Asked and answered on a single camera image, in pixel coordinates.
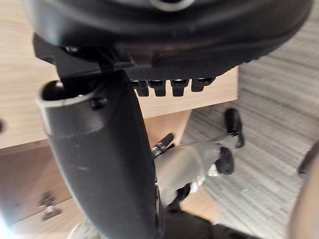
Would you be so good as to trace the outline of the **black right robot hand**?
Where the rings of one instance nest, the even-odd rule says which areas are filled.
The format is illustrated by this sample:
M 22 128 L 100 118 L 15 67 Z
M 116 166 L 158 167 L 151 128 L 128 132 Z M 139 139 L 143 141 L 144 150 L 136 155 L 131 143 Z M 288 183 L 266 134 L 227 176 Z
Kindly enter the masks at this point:
M 104 239 L 248 239 L 181 209 L 209 175 L 234 172 L 239 112 L 220 138 L 150 146 L 138 97 L 201 92 L 294 36 L 311 0 L 26 0 L 37 58 L 59 79 L 37 96 L 59 170 Z

